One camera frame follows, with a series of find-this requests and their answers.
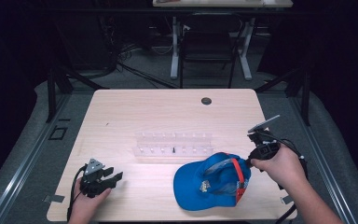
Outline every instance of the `black chair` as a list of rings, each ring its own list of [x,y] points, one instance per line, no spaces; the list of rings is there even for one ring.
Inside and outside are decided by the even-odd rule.
[[[245,23],[232,13],[195,13],[181,22],[183,37],[179,48],[180,88],[183,88],[184,63],[231,63],[228,87],[231,88],[238,45]]]

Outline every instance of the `forearm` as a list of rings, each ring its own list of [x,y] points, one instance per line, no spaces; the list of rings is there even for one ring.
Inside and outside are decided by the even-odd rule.
[[[306,223],[342,223],[308,181],[297,182],[287,192]]]

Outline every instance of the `chair backrest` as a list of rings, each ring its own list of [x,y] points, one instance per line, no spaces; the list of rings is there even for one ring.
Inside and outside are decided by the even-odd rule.
[[[211,33],[241,33],[244,29],[241,16],[233,13],[194,13],[187,16],[182,24],[191,31]]]

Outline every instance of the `human hand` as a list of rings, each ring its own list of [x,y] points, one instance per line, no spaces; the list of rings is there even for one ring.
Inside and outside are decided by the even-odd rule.
[[[100,195],[95,196],[94,198],[89,198],[80,192],[80,181],[81,178],[78,178],[75,183],[74,198],[76,199],[72,207],[72,214],[68,224],[89,223],[98,206],[106,199],[110,191],[112,191],[112,189],[108,188]]]
[[[284,144],[281,144],[278,153],[272,159],[266,161],[252,159],[251,163],[257,169],[266,171],[271,179],[285,189],[291,188],[298,181],[307,182],[297,154]]]

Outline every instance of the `person's left hand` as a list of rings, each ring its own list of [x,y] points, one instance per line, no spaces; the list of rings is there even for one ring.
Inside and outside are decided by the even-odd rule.
[[[106,199],[110,191],[112,191],[112,189],[108,188],[100,195],[95,196],[94,198],[89,198],[80,192],[80,181],[81,178],[78,178],[75,183],[75,190],[73,196],[75,202],[72,207],[72,214],[68,222],[69,224],[89,223],[94,216],[98,206]]]

